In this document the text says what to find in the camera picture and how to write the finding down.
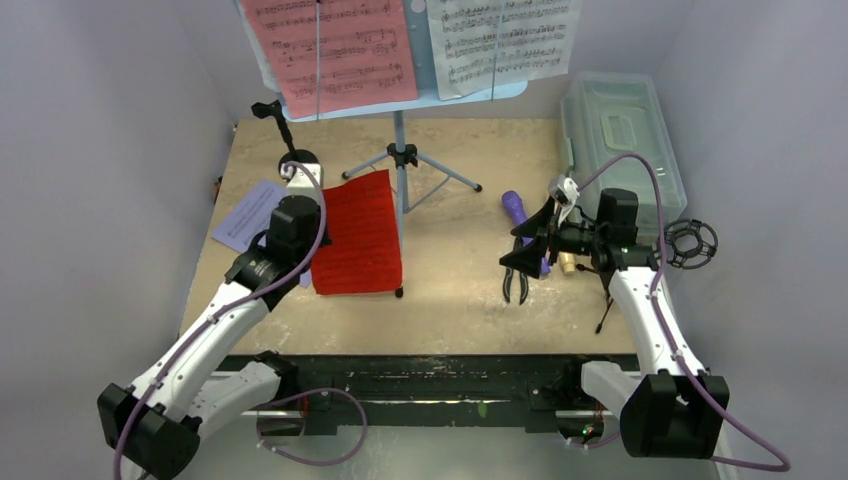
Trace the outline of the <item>purple sheet music page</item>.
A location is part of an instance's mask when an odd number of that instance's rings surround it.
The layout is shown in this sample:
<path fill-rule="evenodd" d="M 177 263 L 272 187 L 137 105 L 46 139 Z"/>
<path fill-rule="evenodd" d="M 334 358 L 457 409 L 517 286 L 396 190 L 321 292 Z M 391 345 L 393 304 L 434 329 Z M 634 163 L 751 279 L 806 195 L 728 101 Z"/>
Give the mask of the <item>purple sheet music page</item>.
<path fill-rule="evenodd" d="M 272 257 L 296 266 L 313 245 L 315 234 L 309 234 L 306 224 L 303 236 L 304 224 L 294 218 L 290 206 L 278 209 L 288 195 L 281 184 L 261 180 L 213 229 L 212 238 L 238 254 L 251 245 L 270 247 Z"/>

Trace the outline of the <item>pink sheet music page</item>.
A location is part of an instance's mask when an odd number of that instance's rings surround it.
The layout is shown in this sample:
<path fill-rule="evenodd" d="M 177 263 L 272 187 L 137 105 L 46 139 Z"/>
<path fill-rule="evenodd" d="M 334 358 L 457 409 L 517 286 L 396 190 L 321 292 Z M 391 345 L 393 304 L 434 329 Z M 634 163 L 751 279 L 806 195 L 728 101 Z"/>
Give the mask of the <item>pink sheet music page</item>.
<path fill-rule="evenodd" d="M 243 1 L 293 119 L 418 97 L 400 1 Z"/>

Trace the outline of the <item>purple microphone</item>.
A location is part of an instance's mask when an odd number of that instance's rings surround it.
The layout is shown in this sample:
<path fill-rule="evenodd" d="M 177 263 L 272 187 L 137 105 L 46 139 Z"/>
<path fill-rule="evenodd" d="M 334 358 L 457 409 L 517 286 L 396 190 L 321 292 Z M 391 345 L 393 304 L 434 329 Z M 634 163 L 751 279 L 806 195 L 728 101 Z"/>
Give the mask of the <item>purple microphone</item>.
<path fill-rule="evenodd" d="M 507 215 L 511 218 L 514 226 L 518 226 L 528 219 L 522 198 L 516 191 L 508 190 L 504 192 L 501 197 L 501 202 Z M 522 246 L 529 245 L 531 241 L 532 239 L 530 237 L 521 237 Z M 541 275 L 547 276 L 550 273 L 550 266 L 548 264 L 547 257 L 543 256 L 541 258 L 540 265 Z"/>

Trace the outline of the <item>black round base mic stand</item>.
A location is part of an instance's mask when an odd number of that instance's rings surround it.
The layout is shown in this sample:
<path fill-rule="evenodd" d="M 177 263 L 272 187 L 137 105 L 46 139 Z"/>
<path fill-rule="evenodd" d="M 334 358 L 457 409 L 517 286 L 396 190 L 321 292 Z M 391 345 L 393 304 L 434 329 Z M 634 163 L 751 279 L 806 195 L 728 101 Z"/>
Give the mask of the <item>black round base mic stand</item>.
<path fill-rule="evenodd" d="M 319 160 L 313 152 L 306 149 L 299 149 L 294 145 L 294 138 L 279 100 L 270 103 L 256 102 L 251 106 L 251 112 L 257 119 L 273 118 L 277 125 L 280 136 L 287 149 L 286 153 L 282 155 L 278 162 L 278 170 L 283 180 L 290 181 L 295 176 L 295 169 L 286 166 L 289 162 L 296 161 L 304 165 L 319 164 Z"/>

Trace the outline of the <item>black shock mount tripod stand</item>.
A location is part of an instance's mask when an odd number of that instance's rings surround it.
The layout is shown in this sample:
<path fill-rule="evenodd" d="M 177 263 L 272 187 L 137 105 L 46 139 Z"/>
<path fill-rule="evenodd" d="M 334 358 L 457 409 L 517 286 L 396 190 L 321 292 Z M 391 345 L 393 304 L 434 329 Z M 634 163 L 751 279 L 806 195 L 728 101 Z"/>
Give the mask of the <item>black shock mount tripod stand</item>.
<path fill-rule="evenodd" d="M 695 219 L 669 223 L 662 238 L 652 241 L 640 238 L 639 227 L 631 221 L 614 226 L 608 220 L 583 217 L 577 227 L 580 233 L 588 236 L 580 244 L 578 253 L 590 258 L 589 266 L 579 265 L 577 269 L 600 277 L 606 311 L 614 304 L 609 284 L 615 272 L 630 267 L 657 269 L 665 264 L 694 270 L 708 264 L 718 250 L 716 231 L 709 224 Z"/>

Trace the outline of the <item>cream microphone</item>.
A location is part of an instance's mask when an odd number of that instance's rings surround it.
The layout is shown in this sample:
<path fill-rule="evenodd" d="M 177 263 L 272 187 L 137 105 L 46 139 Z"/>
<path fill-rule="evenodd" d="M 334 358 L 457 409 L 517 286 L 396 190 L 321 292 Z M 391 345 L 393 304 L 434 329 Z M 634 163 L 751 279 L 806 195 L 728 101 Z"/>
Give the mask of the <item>cream microphone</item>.
<path fill-rule="evenodd" d="M 577 265 L 575 256 L 568 252 L 560 252 L 558 254 L 560 268 L 564 275 L 571 276 L 576 273 Z"/>

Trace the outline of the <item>red sheet music page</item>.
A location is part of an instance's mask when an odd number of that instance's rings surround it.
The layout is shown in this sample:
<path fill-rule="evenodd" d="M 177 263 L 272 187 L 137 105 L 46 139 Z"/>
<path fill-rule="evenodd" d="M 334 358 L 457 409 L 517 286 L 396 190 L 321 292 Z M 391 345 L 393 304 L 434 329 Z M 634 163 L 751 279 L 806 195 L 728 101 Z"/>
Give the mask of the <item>red sheet music page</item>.
<path fill-rule="evenodd" d="M 324 191 L 331 243 L 312 259 L 317 294 L 393 292 L 402 284 L 402 260 L 390 175 L 368 173 Z"/>

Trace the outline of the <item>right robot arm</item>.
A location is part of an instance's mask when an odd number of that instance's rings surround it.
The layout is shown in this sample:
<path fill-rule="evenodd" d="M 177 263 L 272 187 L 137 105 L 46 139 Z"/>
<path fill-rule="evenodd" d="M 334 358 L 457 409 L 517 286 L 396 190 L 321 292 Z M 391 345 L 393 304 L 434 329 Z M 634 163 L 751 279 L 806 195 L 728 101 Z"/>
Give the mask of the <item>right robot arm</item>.
<path fill-rule="evenodd" d="M 688 350 L 657 280 L 658 260 L 651 247 L 637 241 L 636 194 L 603 190 L 596 217 L 583 223 L 559 221 L 565 210 L 560 198 L 554 195 L 529 216 L 516 193 L 503 195 L 517 243 L 499 262 L 539 278 L 543 264 L 561 252 L 589 257 L 608 301 L 624 315 L 641 374 L 634 380 L 616 363 L 589 361 L 562 379 L 564 399 L 576 407 L 594 399 L 606 406 L 618 420 L 621 440 L 632 457 L 712 457 L 723 419 L 702 395 L 708 393 L 726 407 L 729 387 L 696 359 L 688 363 L 693 380 L 678 364 Z"/>

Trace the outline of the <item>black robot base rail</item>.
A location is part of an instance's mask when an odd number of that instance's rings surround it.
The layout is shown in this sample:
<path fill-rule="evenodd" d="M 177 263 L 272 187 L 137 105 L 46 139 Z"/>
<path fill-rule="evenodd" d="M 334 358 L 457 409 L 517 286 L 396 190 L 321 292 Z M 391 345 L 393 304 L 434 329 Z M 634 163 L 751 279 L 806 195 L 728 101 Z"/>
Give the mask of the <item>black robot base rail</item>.
<path fill-rule="evenodd" d="M 282 355 L 286 395 L 304 400 L 249 410 L 290 420 L 306 435 L 341 426 L 520 428 L 589 437 L 613 433 L 609 410 L 585 394 L 589 354 Z M 485 419 L 477 404 L 488 406 Z"/>

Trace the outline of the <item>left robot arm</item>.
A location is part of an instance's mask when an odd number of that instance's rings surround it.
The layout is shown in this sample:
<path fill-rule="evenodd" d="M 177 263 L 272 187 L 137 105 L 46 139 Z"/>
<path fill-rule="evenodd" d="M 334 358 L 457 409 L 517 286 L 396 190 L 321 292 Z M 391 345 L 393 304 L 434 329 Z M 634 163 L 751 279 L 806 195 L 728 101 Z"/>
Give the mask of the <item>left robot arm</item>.
<path fill-rule="evenodd" d="M 173 479 L 200 444 L 243 411 L 267 402 L 284 409 L 298 382 L 277 355 L 265 352 L 221 383 L 210 376 L 240 339 L 299 285 L 327 235 L 321 198 L 284 197 L 269 228 L 227 271 L 206 309 L 185 334 L 127 387 L 108 385 L 97 399 L 112 474 Z"/>

